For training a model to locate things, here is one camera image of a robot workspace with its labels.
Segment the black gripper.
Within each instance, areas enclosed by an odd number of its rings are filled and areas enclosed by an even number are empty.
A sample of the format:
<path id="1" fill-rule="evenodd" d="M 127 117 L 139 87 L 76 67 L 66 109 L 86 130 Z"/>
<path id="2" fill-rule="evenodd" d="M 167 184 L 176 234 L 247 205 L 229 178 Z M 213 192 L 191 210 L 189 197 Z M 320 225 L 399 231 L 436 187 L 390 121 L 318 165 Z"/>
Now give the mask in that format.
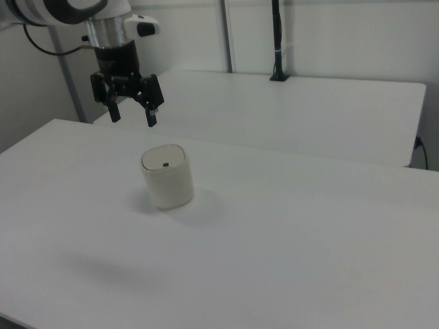
<path id="1" fill-rule="evenodd" d="M 164 103 L 163 93 L 155 74 L 143 77 L 134 41 L 111 48 L 94 49 L 99 70 L 91 75 L 93 98 L 108 108 L 112 122 L 121 119 L 118 97 L 129 97 L 145 110 L 147 125 L 157 124 L 156 107 Z"/>

